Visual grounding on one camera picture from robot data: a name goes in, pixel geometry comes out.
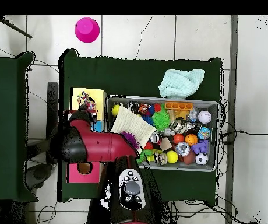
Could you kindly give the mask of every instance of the storage bin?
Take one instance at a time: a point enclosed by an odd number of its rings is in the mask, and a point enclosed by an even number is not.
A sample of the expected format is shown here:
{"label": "storage bin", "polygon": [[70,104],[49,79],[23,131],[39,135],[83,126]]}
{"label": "storage bin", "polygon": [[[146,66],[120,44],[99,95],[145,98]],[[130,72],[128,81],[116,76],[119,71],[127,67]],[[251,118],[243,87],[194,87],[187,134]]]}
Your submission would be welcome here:
{"label": "storage bin", "polygon": [[167,163],[165,166],[158,166],[154,162],[149,162],[151,169],[161,170],[179,170],[179,171],[195,171],[195,172],[212,172],[217,167],[218,162],[218,139],[219,139],[219,119],[220,119],[220,105],[218,102],[213,101],[200,101],[200,100],[184,100],[184,99],[165,99],[165,98],[151,98],[151,97],[138,97],[138,96],[113,96],[110,95],[106,99],[105,110],[107,116],[105,117],[105,131],[110,131],[113,126],[114,117],[111,114],[111,108],[116,103],[122,103],[125,108],[128,108],[129,102],[137,103],[166,103],[166,102],[191,102],[199,111],[208,111],[211,113],[211,121],[208,124],[202,124],[211,131],[209,140],[208,156],[209,161],[206,165],[197,165],[195,162],[187,165],[183,162],[177,161],[174,164]]}

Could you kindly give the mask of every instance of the pink box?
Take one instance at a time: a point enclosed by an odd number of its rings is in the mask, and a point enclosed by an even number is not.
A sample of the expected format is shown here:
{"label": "pink box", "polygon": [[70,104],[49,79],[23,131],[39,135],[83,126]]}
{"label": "pink box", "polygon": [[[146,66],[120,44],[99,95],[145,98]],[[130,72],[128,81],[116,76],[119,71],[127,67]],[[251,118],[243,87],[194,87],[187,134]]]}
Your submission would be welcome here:
{"label": "pink box", "polygon": [[68,183],[99,183],[103,164],[100,162],[93,162],[93,169],[89,174],[81,174],[78,172],[77,163],[68,165],[69,173],[67,173]]}

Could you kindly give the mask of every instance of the pink cup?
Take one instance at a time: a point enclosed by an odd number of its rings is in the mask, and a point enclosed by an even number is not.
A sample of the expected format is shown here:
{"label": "pink cup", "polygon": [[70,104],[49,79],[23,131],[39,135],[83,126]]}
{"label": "pink cup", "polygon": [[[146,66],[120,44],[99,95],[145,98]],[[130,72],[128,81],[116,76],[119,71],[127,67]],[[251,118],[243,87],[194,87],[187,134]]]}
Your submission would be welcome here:
{"label": "pink cup", "polygon": [[82,42],[94,42],[99,36],[99,33],[99,25],[92,18],[82,18],[75,25],[75,35]]}

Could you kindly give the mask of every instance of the dark green tablecloth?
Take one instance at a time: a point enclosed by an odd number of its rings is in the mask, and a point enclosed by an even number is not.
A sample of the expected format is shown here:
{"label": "dark green tablecloth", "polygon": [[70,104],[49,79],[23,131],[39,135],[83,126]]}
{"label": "dark green tablecloth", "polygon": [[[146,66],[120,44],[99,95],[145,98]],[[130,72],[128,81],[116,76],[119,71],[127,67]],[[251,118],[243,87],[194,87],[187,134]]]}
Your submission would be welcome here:
{"label": "dark green tablecloth", "polygon": [[0,57],[0,200],[36,200],[24,184],[26,69],[33,57]]}
{"label": "dark green tablecloth", "polygon": [[[175,61],[82,58],[76,50],[65,51],[64,109],[69,108],[71,87],[103,89],[108,95],[160,97],[158,86],[168,69],[191,71],[204,69],[199,89],[188,99],[218,102],[220,97],[221,59]],[[165,201],[206,200],[214,204],[216,172],[153,170],[162,199]],[[62,168],[62,199],[97,197],[97,185],[66,182],[66,166]]]}

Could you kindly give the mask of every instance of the soccer ball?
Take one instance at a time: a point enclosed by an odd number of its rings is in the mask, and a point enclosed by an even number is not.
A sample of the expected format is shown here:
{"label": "soccer ball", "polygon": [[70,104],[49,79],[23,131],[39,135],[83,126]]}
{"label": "soccer ball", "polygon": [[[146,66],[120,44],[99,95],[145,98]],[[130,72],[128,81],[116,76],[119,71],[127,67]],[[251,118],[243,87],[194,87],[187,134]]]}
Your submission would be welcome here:
{"label": "soccer ball", "polygon": [[195,157],[195,162],[197,165],[205,165],[209,161],[209,158],[207,157],[207,154],[205,153],[199,153]]}

